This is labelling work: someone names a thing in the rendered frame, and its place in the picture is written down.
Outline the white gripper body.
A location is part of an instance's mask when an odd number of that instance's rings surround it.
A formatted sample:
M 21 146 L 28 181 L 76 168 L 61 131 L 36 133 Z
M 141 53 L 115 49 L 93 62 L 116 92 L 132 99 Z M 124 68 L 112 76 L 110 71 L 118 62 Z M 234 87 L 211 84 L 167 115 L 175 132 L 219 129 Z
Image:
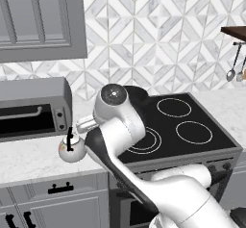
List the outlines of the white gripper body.
M 86 117 L 80 118 L 76 122 L 76 128 L 79 134 L 86 133 L 87 131 L 91 130 L 92 128 L 96 126 L 97 126 L 97 123 L 94 120 L 94 117 L 92 115 L 88 115 Z

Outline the grey drawer front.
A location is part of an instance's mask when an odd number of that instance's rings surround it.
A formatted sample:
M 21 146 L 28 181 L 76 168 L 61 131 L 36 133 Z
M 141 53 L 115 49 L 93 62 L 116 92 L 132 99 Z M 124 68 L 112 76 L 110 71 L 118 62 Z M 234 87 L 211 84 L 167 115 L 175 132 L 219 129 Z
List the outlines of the grey drawer front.
M 9 188 L 12 192 L 21 190 L 25 192 L 27 198 L 34 198 L 40 195 L 52 195 L 48 194 L 47 191 L 52 188 L 53 184 L 56 184 L 58 187 L 63 187 L 66 182 L 74 186 L 74 190 L 72 191 L 87 192 L 104 190 L 107 187 L 108 176 L 105 172 L 72 173 L 0 184 L 0 189 Z

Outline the grey toaster oven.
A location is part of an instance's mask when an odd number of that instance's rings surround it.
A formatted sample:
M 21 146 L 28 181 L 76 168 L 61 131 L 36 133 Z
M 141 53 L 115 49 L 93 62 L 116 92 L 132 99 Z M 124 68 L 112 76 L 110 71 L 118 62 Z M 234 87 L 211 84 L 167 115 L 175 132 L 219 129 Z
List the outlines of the grey toaster oven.
M 39 106 L 39 116 L 0 120 L 0 142 L 66 135 L 72 126 L 72 92 L 64 77 L 0 81 L 0 116 L 35 113 Z

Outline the grey base cupboard door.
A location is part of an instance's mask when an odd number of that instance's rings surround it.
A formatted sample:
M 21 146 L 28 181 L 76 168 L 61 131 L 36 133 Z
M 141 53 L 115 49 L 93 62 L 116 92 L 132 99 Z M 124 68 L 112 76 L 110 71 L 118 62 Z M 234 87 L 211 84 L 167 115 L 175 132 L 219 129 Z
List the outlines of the grey base cupboard door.
M 19 204 L 36 228 L 110 228 L 107 190 Z
M 6 215 L 13 215 L 12 221 L 16 228 L 25 228 L 14 205 L 0 207 L 0 228 L 10 228 L 5 219 Z

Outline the black hob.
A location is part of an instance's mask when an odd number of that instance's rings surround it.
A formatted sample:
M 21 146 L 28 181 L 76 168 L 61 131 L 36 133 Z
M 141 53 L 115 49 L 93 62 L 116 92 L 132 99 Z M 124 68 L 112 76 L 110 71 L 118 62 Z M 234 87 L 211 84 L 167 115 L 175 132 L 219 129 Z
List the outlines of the black hob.
M 124 152 L 129 152 L 125 156 L 127 163 L 189 156 L 213 158 L 241 151 L 189 93 L 149 96 L 139 103 L 139 108 L 145 115 L 146 136 Z

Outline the silver hanging ladle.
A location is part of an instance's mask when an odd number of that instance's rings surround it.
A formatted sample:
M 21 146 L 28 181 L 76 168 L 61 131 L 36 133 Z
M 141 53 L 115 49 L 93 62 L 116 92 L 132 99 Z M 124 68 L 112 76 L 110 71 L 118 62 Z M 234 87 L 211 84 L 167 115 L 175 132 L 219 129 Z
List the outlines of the silver hanging ladle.
M 234 75 L 235 75 L 234 68 L 235 68 L 239 53 L 240 53 L 240 49 L 241 49 L 242 43 L 241 42 L 235 42 L 234 45 L 237 46 L 237 51 L 236 51 L 236 55 L 235 55 L 235 58 L 234 58 L 233 68 L 226 75 L 226 79 L 227 79 L 228 82 L 230 82 L 234 78 Z

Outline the grey base cupboard run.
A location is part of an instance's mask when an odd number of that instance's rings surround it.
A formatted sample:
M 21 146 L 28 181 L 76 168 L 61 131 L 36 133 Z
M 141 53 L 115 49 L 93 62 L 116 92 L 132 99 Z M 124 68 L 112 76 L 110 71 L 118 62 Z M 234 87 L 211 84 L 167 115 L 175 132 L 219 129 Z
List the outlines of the grey base cupboard run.
M 234 169 L 220 205 L 226 210 L 246 207 L 246 165 Z

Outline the silver hanging tool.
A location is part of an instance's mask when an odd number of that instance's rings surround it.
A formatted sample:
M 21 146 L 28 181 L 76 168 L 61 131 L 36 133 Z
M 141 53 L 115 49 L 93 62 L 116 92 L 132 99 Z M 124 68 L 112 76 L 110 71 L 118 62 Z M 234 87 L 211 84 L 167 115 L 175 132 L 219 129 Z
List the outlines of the silver hanging tool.
M 236 81 L 237 82 L 241 82 L 243 80 L 243 68 L 244 68 L 244 65 L 246 64 L 246 56 L 244 58 L 244 61 L 243 61 L 243 64 L 242 64 L 242 67 L 241 67 L 241 70 L 237 73 L 236 75 Z

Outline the dark wooden shelf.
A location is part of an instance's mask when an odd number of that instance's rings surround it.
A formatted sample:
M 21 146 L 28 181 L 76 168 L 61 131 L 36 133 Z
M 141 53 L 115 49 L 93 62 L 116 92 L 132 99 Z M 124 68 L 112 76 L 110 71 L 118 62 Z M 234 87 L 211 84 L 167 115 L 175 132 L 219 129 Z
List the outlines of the dark wooden shelf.
M 221 32 L 231 37 L 246 41 L 246 26 L 222 27 Z

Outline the grey wall cupboard door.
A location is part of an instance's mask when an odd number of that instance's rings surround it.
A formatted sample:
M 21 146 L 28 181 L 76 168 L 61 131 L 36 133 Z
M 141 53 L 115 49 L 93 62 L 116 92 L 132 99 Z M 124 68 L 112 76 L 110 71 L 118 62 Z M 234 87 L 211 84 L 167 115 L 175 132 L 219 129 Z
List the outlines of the grey wall cupboard door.
M 0 0 L 0 63 L 86 57 L 84 0 Z

